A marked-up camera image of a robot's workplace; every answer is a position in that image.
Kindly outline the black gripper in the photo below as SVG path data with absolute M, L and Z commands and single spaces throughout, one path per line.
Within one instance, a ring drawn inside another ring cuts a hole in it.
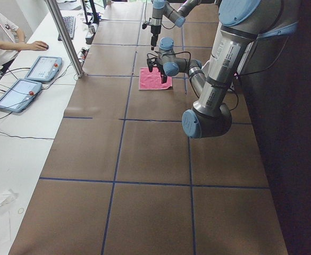
M 158 71 L 161 74 L 161 83 L 166 83 L 167 82 L 167 76 L 166 76 L 165 71 L 163 69 L 163 65 L 160 63 L 157 63 L 156 66 L 158 68 Z
M 161 33 L 161 26 L 160 25 L 151 25 L 150 31 L 152 33 L 151 42 L 150 42 L 151 50 L 154 50 L 154 47 L 156 47 L 156 45 L 157 45 L 158 36 Z

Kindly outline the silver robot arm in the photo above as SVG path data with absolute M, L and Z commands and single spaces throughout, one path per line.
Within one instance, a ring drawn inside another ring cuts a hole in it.
M 154 50 L 157 45 L 158 36 L 161 33 L 162 19 L 164 16 L 168 18 L 176 27 L 180 28 L 185 23 L 186 17 L 192 9 L 200 4 L 201 1 L 198 0 L 185 1 L 178 10 L 175 10 L 168 1 L 153 1 L 152 16 L 142 27 L 144 29 L 145 27 L 150 26 L 150 32 L 152 33 L 150 41 L 151 50 Z
M 158 55 L 149 66 L 157 66 L 162 80 L 179 73 L 189 76 L 198 100 L 182 115 L 182 127 L 190 138 L 224 135 L 230 129 L 232 117 L 223 99 L 231 85 L 248 45 L 270 37 L 288 36 L 298 24 L 300 1 L 221 1 L 219 25 L 206 64 L 196 59 L 177 57 L 173 39 L 159 38 L 162 18 L 181 27 L 199 1 L 186 1 L 175 10 L 167 1 L 155 1 L 150 20 L 151 45 Z

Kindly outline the person's right hand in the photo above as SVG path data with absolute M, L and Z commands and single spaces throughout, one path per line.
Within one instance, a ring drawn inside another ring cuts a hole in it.
M 34 51 L 42 51 L 42 45 L 48 45 L 47 43 L 43 41 L 34 41 L 33 43 L 30 44 L 30 49 Z

